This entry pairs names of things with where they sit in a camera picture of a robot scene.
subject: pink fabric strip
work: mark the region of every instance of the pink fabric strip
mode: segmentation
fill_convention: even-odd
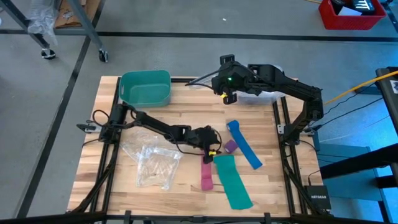
[[[212,190],[213,179],[211,178],[211,163],[205,164],[201,159],[201,190]]]

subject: blue strap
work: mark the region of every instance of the blue strap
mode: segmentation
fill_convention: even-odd
[[[230,131],[232,138],[236,141],[236,144],[238,144],[239,148],[242,150],[244,156],[249,161],[253,169],[257,169],[262,166],[261,161],[259,160],[259,158],[257,158],[253,150],[250,148],[248,142],[243,137],[241,130],[239,130],[239,122],[233,120],[226,124],[226,126]]]

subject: concrete floor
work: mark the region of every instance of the concrete floor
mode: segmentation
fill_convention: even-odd
[[[13,1],[22,12],[25,1]],[[208,32],[230,34],[319,35],[355,37],[397,37],[390,20],[382,19],[367,31],[325,30],[318,4],[300,0],[120,0],[107,1],[99,23],[101,31]],[[18,29],[5,12],[0,29]],[[46,61],[40,48],[27,35],[0,35],[0,218],[11,218],[31,178],[38,155],[48,135],[58,104],[80,53],[84,37],[58,36],[52,47],[58,58]],[[109,50],[109,63],[98,60],[90,44],[74,87],[60,130],[52,148],[29,216],[63,213],[81,153],[84,133],[76,124],[90,118],[100,77],[122,75],[133,70],[165,69],[173,76],[200,76],[216,70],[218,58],[235,54],[247,63],[280,65],[290,77],[323,89],[323,99],[374,78],[375,69],[395,66],[398,44],[369,42],[315,42],[243,39],[184,39],[145,37],[102,37]],[[357,96],[339,106],[320,121],[323,123],[375,100],[377,96]],[[397,142],[389,118],[380,101],[366,109],[338,119],[320,130],[327,143],[370,146],[378,149]],[[388,169],[380,170],[383,175]],[[397,194],[391,189],[389,194]],[[374,202],[332,201],[340,217],[380,220],[379,215],[362,212],[377,209]],[[392,211],[398,201],[389,202]]]

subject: wooden table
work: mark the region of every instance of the wooden table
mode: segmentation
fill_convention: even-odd
[[[93,110],[101,109],[110,113],[117,79],[117,77],[101,78]],[[269,212],[272,217],[290,216],[272,105],[224,105],[222,99],[212,91],[205,88],[190,90],[184,86],[184,83],[172,84],[171,99],[171,104],[166,107],[149,108],[145,111],[170,125],[186,124],[198,128],[209,124],[220,132],[223,142],[231,139],[226,123],[234,119],[239,121],[241,132],[263,163],[262,167],[253,170],[240,150],[234,152],[237,170],[254,206],[245,210],[231,209],[214,165],[214,189],[202,192],[200,156],[186,154],[181,158],[168,191],[160,189],[159,186],[136,187],[137,163],[120,149],[108,214],[124,215],[125,210],[131,210],[133,215],[263,217],[264,212]],[[293,121],[302,110],[302,101],[291,96],[286,96],[286,99],[290,119]],[[279,113],[283,121],[281,107]],[[98,117],[99,122],[106,122],[105,116],[98,114]],[[130,116],[127,117],[126,121],[131,121]],[[121,141],[140,129],[142,128],[124,130]],[[97,137],[98,134],[87,134],[86,141]],[[313,143],[310,137],[302,139]],[[174,145],[167,146],[166,142],[161,144],[177,150]],[[103,143],[93,142],[83,148],[68,209],[75,208],[94,186],[102,147]],[[192,149],[189,146],[181,148],[183,151],[199,152],[199,149]],[[296,149],[302,182],[305,185],[308,184],[308,175],[319,169],[317,156],[308,144],[300,144]],[[319,172],[311,175],[311,181],[312,184],[322,184]],[[292,186],[296,212],[299,213],[298,194],[294,184]],[[99,196],[98,209],[102,205],[102,194],[103,189]]]

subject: green bin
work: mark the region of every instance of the green bin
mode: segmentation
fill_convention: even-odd
[[[128,72],[120,79],[120,99],[135,108],[167,106],[170,96],[171,78],[168,71]]]

